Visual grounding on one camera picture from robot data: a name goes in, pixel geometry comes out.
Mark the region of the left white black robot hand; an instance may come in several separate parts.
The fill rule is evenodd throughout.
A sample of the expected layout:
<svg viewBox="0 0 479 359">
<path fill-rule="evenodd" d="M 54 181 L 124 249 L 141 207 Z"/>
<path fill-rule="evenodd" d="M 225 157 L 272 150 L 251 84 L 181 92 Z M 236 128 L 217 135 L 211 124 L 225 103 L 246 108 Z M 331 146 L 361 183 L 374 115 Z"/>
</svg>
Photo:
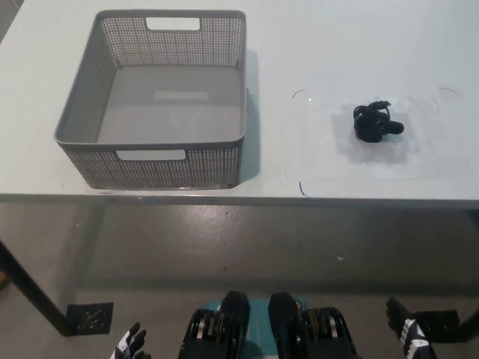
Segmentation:
<svg viewBox="0 0 479 359">
<path fill-rule="evenodd" d="M 140 329 L 136 322 L 120 339 L 112 352 L 111 359 L 151 359 L 151 354 L 142 348 L 145 343 L 146 330 Z"/>
</svg>

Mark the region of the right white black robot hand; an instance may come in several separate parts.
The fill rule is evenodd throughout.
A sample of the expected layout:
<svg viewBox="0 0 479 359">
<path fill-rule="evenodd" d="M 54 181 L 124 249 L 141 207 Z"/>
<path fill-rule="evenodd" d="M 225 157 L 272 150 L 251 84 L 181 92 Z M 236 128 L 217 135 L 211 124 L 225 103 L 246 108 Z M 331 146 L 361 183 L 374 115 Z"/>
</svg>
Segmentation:
<svg viewBox="0 0 479 359">
<path fill-rule="evenodd" d="M 394 297 L 386 302 L 390 329 L 397 335 L 406 359 L 436 359 L 436 353 L 417 320 Z"/>
</svg>

